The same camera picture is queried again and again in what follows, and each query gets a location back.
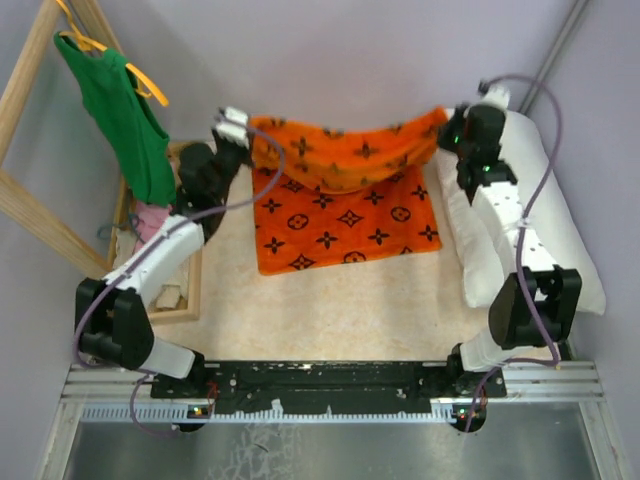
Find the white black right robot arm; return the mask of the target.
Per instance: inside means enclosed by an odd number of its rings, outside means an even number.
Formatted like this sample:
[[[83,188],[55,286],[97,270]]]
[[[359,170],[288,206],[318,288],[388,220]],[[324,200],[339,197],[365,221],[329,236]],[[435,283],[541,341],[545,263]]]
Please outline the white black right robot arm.
[[[525,354],[534,348],[547,348],[545,365],[557,366],[556,345],[570,333],[582,288],[579,272],[561,267],[530,223],[518,178],[501,156],[505,124],[505,109],[463,103],[438,133],[439,147],[457,158],[457,185],[486,227],[504,274],[486,328],[453,351],[460,362],[446,380],[461,396],[481,385],[482,374],[528,362]]]

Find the orange patterned pillowcase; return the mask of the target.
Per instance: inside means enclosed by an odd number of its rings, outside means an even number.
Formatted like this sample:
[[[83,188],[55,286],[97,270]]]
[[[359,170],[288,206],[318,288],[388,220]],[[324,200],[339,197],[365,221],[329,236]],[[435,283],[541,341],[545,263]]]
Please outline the orange patterned pillowcase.
[[[263,275],[430,253],[442,246],[423,167],[447,121],[442,107],[378,130],[345,132],[257,116],[252,186]]]

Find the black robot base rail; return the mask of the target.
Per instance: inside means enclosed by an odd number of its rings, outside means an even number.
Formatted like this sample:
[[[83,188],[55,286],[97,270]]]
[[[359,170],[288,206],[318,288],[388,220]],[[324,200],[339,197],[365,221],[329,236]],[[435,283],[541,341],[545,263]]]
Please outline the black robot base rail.
[[[481,372],[456,360],[382,362],[213,361],[184,379],[159,375],[151,397],[203,399],[217,414],[259,413],[279,401],[286,414],[429,413],[438,398],[470,398]]]

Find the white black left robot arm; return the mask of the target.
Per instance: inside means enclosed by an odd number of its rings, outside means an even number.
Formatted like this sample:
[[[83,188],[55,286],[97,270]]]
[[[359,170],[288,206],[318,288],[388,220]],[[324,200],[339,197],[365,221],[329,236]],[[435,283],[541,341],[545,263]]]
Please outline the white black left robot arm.
[[[76,290],[76,357],[89,355],[130,371],[172,378],[176,389],[194,397],[208,384],[195,351],[158,338],[147,308],[163,285],[217,232],[228,209],[231,183],[249,165],[246,128],[221,123],[211,143],[192,143],[179,156],[181,184],[176,209],[123,265]]]

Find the white pillow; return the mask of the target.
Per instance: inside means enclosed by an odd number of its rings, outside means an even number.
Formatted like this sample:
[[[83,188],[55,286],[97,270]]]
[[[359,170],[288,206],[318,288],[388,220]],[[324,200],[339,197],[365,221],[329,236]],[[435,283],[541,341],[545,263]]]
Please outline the white pillow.
[[[518,178],[523,201],[530,199],[548,164],[539,131],[526,116],[509,112],[501,138],[501,156]],[[457,157],[438,150],[435,161],[442,201],[462,265],[466,304],[471,308],[490,306],[504,282],[502,266],[485,224],[472,210],[457,185]],[[571,216],[554,175],[551,175],[531,212],[532,225],[547,251],[564,268],[575,268],[582,278],[578,301],[581,312],[602,315],[606,295],[592,261]]]

